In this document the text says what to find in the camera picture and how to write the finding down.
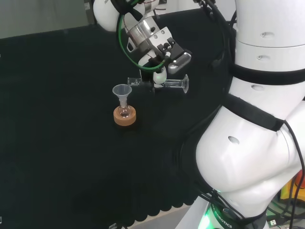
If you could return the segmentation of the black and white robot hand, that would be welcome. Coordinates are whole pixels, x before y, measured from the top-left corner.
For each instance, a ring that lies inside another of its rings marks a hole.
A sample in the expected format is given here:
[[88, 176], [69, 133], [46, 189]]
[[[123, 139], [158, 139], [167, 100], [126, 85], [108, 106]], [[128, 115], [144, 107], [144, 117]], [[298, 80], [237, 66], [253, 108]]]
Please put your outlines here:
[[[161, 63], [163, 63], [162, 58], [156, 55], [153, 50], [148, 51], [138, 62], [140, 66], [146, 68], [157, 67]], [[140, 70], [140, 76], [142, 80], [142, 86], [155, 93], [156, 89], [159, 90], [160, 88], [164, 87], [165, 81], [167, 79], [167, 71], [163, 65], [162, 67], [155, 70]]]

